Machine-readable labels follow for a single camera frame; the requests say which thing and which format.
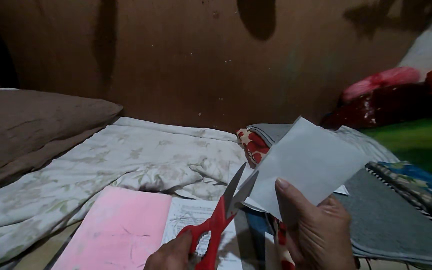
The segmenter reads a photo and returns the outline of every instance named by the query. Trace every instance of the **blanket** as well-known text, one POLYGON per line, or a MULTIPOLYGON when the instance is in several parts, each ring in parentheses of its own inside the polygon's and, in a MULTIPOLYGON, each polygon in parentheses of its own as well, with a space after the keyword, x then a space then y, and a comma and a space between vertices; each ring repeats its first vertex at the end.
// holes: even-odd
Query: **blanket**
POLYGON ((122 117, 0 189, 0 264, 82 220, 108 185, 218 200, 230 163, 245 161, 234 134, 122 117))

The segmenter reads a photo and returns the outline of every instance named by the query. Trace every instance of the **brown wall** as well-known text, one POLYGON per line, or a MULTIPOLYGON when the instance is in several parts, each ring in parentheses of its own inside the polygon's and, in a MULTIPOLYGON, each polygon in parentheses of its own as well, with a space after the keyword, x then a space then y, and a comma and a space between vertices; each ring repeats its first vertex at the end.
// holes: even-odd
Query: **brown wall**
POLYGON ((21 88, 233 132, 316 122, 352 82, 394 67, 424 14, 393 2, 0 0, 0 33, 21 88))

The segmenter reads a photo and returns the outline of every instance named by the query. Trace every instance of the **paper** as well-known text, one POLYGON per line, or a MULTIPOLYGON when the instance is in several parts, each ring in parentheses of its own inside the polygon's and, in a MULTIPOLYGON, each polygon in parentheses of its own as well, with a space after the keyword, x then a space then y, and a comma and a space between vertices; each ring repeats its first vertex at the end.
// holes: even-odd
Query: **paper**
POLYGON ((274 236, 264 232, 264 258, 266 261, 266 269, 282 270, 281 259, 278 254, 278 249, 275 245, 274 236))
MULTIPOLYGON (((199 225, 213 214, 218 202, 203 200, 185 200, 173 198, 167 215, 165 231, 161 244, 174 239, 187 225, 199 225)), ((202 256, 206 253, 210 234, 206 234, 199 240, 196 252, 202 256)), ((243 270, 240 250, 236 238, 234 220, 223 232, 218 250, 218 269, 243 270)))
POLYGON ((143 269, 170 204, 170 195, 105 187, 52 270, 143 269))
MULTIPOLYGON (((243 163, 236 163, 236 162, 231 162, 231 161, 229 162, 229 173, 227 175, 227 178, 228 178, 227 182, 228 183, 231 181, 233 176, 237 173, 237 171, 241 168, 242 165, 243 165, 243 163)), ((251 169, 249 164, 246 163, 246 167, 244 167, 243 174, 241 175, 241 181, 239 181, 239 183, 237 183, 237 190, 239 190, 239 188, 243 184, 244 180, 248 179, 251 176, 253 171, 254 171, 254 169, 251 169)), ((343 194, 343 195, 349 195, 350 194, 344 185, 341 185, 340 187, 338 187, 336 190, 334 190, 334 192, 339 193, 339 194, 343 194)), ((252 203, 247 205, 249 208, 254 209, 256 211, 261 210, 261 207, 258 207, 257 203, 255 203, 254 200, 250 200, 250 201, 252 201, 252 203)))
POLYGON ((249 198, 282 220, 274 188, 277 177, 318 205, 367 162, 369 157, 355 146, 300 117, 256 167, 259 175, 249 198))

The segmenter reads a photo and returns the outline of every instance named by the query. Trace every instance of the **hand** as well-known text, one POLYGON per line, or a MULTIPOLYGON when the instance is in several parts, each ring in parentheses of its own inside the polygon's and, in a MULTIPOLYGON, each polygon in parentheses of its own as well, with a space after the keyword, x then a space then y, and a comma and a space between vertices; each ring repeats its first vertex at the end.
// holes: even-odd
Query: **hand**
POLYGON ((278 178, 275 184, 278 201, 294 208, 295 225, 287 228, 287 248, 296 269, 356 269, 350 240, 351 216, 330 195, 318 206, 310 203, 289 182, 278 178))
POLYGON ((193 236, 188 230, 162 245, 146 260, 144 270, 186 270, 193 236))

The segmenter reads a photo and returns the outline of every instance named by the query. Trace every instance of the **green fabric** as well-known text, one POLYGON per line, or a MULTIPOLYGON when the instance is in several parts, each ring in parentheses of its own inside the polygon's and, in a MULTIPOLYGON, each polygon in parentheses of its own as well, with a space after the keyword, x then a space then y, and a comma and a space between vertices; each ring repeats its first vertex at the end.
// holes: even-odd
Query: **green fabric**
POLYGON ((400 160, 432 173, 432 118, 361 130, 400 160))

